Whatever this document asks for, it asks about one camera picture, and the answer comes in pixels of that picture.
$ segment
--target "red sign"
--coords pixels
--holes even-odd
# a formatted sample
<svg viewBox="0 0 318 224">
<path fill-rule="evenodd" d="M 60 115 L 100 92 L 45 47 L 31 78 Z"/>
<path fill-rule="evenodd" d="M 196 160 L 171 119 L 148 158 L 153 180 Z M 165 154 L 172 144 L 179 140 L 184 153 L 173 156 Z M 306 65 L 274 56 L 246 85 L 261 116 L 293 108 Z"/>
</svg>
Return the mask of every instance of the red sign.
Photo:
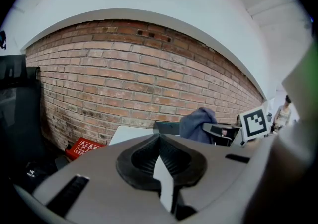
<svg viewBox="0 0 318 224">
<path fill-rule="evenodd" d="M 105 145 L 94 142 L 89 139 L 79 138 L 75 144 L 71 147 L 71 149 L 65 149 L 66 156 L 71 160 L 75 160 L 76 158 L 82 156 L 83 154 L 95 150 L 100 147 L 104 147 Z"/>
</svg>

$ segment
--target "blue cloth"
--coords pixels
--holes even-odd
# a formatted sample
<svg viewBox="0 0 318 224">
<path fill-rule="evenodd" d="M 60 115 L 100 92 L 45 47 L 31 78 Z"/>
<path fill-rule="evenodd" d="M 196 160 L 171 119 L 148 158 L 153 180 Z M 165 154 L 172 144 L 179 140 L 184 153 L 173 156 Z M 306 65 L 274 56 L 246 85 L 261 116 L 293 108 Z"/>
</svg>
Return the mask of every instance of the blue cloth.
<svg viewBox="0 0 318 224">
<path fill-rule="evenodd" d="M 202 143 L 211 143 L 210 135 L 202 129 L 203 123 L 218 123 L 213 110 L 200 107 L 180 120 L 180 136 Z"/>
</svg>

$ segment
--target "person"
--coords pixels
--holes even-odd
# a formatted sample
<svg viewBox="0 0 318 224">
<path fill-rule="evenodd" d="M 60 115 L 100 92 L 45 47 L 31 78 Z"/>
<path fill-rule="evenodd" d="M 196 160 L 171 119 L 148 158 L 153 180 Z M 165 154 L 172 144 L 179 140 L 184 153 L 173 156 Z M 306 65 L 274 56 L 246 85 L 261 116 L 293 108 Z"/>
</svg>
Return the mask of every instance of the person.
<svg viewBox="0 0 318 224">
<path fill-rule="evenodd" d="M 278 108 L 276 115 L 274 117 L 273 129 L 272 129 L 273 131 L 277 132 L 282 127 L 288 125 L 291 114 L 292 114 L 292 111 L 290 110 L 290 107 L 289 107 L 291 102 L 292 101 L 290 100 L 288 95 L 286 95 L 285 104 Z"/>
<path fill-rule="evenodd" d="M 241 122 L 241 120 L 240 120 L 239 115 L 237 116 L 237 121 L 235 122 L 235 126 L 242 127 L 242 122 Z"/>
</svg>

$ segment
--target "brick wall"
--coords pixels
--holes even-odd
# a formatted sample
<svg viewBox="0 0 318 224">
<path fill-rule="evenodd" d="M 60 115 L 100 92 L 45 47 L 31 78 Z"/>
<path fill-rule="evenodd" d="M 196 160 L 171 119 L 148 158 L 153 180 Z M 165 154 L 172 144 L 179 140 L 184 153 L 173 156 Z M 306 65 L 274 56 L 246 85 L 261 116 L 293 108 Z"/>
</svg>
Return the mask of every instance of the brick wall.
<svg viewBox="0 0 318 224">
<path fill-rule="evenodd" d="M 263 102 L 230 61 L 171 29 L 124 20 L 81 23 L 26 50 L 40 66 L 42 129 L 64 148 L 86 137 L 107 143 L 119 125 L 151 128 L 205 106 L 219 122 Z"/>
</svg>

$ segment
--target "black slot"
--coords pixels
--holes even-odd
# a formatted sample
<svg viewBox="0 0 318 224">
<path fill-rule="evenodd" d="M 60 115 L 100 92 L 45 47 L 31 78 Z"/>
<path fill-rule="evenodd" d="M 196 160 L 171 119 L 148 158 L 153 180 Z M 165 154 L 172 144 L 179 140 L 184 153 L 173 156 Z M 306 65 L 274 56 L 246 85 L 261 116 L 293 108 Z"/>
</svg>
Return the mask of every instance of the black slot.
<svg viewBox="0 0 318 224">
<path fill-rule="evenodd" d="M 47 208 L 64 217 L 85 188 L 89 179 L 75 176 L 48 204 Z"/>
<path fill-rule="evenodd" d="M 248 157 L 243 157 L 243 156 L 239 156 L 239 155 L 235 155 L 235 154 L 228 154 L 225 156 L 225 158 L 234 160 L 234 161 L 238 161 L 238 162 L 242 162 L 242 163 L 248 163 L 250 158 Z"/>
</svg>

